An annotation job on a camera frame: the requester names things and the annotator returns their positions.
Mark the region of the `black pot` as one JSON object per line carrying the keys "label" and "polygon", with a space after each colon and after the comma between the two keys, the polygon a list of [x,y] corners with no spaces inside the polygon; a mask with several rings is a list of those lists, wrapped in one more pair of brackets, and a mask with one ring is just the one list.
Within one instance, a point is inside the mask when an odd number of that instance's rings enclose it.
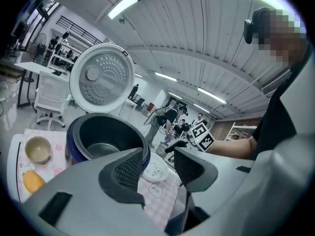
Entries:
{"label": "black pot", "polygon": [[136,127],[110,114],[91,113],[78,118],[72,135],[78,151],[88,160],[142,148],[143,161],[146,161],[150,152],[144,136]]}

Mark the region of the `white shelf rack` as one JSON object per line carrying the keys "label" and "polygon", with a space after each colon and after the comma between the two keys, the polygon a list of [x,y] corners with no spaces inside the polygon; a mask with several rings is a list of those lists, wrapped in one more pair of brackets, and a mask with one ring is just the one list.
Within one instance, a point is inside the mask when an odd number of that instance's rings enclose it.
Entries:
{"label": "white shelf rack", "polygon": [[79,56],[82,54],[78,48],[72,46],[70,41],[65,38],[58,41],[52,52],[47,68],[58,71],[59,73],[70,73]]}

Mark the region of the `white perforated steam plate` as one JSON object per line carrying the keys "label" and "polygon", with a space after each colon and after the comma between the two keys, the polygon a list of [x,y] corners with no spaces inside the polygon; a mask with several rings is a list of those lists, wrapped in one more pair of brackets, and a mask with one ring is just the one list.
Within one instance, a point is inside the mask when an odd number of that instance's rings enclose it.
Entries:
{"label": "white perforated steam plate", "polygon": [[142,177],[149,182],[156,183],[168,178],[169,168],[166,162],[157,154],[151,153],[148,166],[142,173]]}

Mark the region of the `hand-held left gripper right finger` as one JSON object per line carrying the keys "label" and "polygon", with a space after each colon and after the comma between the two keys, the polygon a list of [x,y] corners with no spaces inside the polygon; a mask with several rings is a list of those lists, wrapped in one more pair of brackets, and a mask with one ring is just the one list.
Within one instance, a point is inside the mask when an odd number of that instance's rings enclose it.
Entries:
{"label": "hand-held left gripper right finger", "polygon": [[174,148],[174,166],[186,189],[186,201],[184,211],[168,221],[164,230],[167,234],[181,234],[210,218],[204,209],[195,204],[192,193],[206,191],[218,177],[218,170],[213,164],[185,151],[183,147]]}

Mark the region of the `black pedestal fan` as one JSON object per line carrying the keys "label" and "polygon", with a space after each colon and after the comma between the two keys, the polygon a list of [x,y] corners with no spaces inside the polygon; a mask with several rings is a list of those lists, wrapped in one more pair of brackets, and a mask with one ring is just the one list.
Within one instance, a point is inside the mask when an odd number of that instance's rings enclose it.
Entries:
{"label": "black pedestal fan", "polygon": [[47,36],[44,33],[40,33],[35,41],[34,41],[34,57],[33,60],[36,60],[38,57],[42,57],[43,54],[45,53],[46,50],[46,41],[47,41]]}

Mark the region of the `black balcony railing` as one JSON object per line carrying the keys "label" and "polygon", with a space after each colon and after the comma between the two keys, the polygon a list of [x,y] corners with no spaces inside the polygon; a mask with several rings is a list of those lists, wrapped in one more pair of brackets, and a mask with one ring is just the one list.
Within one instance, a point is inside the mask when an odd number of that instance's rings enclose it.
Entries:
{"label": "black balcony railing", "polygon": [[90,44],[100,44],[101,41],[96,38],[94,35],[90,34],[88,31],[83,29],[82,27],[78,26],[68,18],[61,16],[58,21],[56,22],[57,25],[68,29],[70,32],[80,36]]}

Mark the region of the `pink checkered tablecloth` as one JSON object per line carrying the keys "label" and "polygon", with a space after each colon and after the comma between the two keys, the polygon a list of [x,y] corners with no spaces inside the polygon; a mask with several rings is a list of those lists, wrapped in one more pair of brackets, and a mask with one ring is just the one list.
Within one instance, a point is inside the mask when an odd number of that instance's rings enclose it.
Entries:
{"label": "pink checkered tablecloth", "polygon": [[[47,139],[52,147],[50,159],[43,165],[36,164],[25,153],[26,142],[37,136]],[[19,142],[16,166],[17,192],[19,202],[24,203],[32,195],[23,183],[25,172],[34,171],[47,183],[70,167],[71,161],[65,156],[66,132],[26,129]],[[159,229],[164,230],[170,219],[179,185],[180,179],[173,170],[168,170],[166,180],[157,183],[151,183],[143,177],[139,179],[138,193],[143,195],[145,200],[144,212]]]}

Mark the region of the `person's right forearm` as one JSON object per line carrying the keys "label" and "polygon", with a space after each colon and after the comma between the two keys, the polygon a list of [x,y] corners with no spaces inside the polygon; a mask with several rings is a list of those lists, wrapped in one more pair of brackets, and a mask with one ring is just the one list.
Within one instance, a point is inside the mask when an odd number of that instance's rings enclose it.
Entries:
{"label": "person's right forearm", "polygon": [[253,136],[248,139],[235,141],[216,140],[206,150],[206,153],[231,158],[248,159],[256,149],[256,146],[257,142]]}

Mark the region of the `white office chair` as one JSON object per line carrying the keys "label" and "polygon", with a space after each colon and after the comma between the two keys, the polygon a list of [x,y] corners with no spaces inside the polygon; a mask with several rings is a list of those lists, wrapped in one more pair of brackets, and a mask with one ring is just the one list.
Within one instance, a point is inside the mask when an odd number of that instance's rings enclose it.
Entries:
{"label": "white office chair", "polygon": [[34,102],[36,123],[39,125],[41,122],[47,121],[48,131],[51,130],[53,122],[65,128],[62,118],[70,98],[69,81],[55,74],[40,71]]}

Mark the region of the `orange fruit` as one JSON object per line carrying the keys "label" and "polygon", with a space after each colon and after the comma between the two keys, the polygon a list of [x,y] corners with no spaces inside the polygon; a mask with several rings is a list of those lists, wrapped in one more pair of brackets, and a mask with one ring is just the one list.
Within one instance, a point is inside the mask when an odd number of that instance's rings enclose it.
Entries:
{"label": "orange fruit", "polygon": [[39,176],[35,171],[26,171],[23,174],[23,184],[26,190],[33,194],[42,186],[45,185],[44,179]]}

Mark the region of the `white wall air conditioner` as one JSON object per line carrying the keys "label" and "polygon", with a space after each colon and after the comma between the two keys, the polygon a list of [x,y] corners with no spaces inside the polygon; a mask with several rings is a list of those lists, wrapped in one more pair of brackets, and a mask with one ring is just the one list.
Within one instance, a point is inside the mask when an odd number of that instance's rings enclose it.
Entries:
{"label": "white wall air conditioner", "polygon": [[261,89],[261,92],[263,93],[264,96],[270,98],[274,92],[277,90],[277,88],[285,82],[289,77],[291,76],[291,71],[287,70],[283,72],[281,75],[276,77],[273,81],[268,83],[266,86],[264,86]]}

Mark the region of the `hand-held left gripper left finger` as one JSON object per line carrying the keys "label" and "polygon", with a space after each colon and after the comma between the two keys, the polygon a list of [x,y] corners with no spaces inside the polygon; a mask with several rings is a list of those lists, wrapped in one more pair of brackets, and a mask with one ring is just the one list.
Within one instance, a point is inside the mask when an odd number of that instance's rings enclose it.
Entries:
{"label": "hand-held left gripper left finger", "polygon": [[137,148],[107,164],[98,174],[98,182],[110,198],[122,204],[145,205],[143,195],[137,192],[142,174],[143,149]]}

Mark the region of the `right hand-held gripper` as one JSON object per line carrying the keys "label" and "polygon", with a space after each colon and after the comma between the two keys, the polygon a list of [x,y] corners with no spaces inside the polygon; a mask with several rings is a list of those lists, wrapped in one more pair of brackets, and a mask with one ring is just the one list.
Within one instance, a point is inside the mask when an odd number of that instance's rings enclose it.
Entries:
{"label": "right hand-held gripper", "polygon": [[[210,133],[206,125],[201,122],[191,128],[187,134],[187,140],[202,152],[206,152],[214,143],[215,139]],[[164,151],[165,153],[171,153],[175,147],[186,148],[188,142],[178,140],[172,145],[168,146]]]}

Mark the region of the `person's black shirt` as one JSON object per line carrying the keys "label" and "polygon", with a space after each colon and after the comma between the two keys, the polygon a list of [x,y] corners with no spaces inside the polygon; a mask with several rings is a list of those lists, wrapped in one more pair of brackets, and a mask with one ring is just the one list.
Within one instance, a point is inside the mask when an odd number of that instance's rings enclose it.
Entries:
{"label": "person's black shirt", "polygon": [[256,160],[259,153],[273,150],[283,140],[296,135],[296,129],[283,103],[280,101],[280,97],[293,83],[301,70],[302,67],[298,64],[292,66],[290,68],[291,76],[272,95],[264,116],[252,134],[257,144],[249,156],[249,160]]}

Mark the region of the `white desk black legs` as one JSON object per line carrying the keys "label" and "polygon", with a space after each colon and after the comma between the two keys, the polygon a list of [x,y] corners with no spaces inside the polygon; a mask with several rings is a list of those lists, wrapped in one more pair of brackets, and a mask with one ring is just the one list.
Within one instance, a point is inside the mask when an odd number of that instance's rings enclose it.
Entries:
{"label": "white desk black legs", "polygon": [[[14,63],[14,65],[18,68],[22,68],[23,72],[22,72],[22,77],[21,77],[21,81],[20,81],[20,85],[19,85],[19,90],[18,90],[18,98],[17,98],[17,108],[23,108],[23,107],[27,107],[27,106],[31,106],[32,103],[29,99],[29,90],[30,90],[30,85],[31,85],[31,78],[33,73],[39,75],[40,72],[48,72],[48,73],[53,73],[54,69],[42,66],[40,64],[37,64],[35,62],[21,62],[21,63]],[[21,103],[21,95],[22,95],[22,89],[23,89],[23,83],[24,83],[24,79],[25,79],[25,75],[26,72],[29,71],[30,72],[30,76],[29,76],[29,85],[28,85],[28,90],[27,90],[27,102],[25,103]]]}

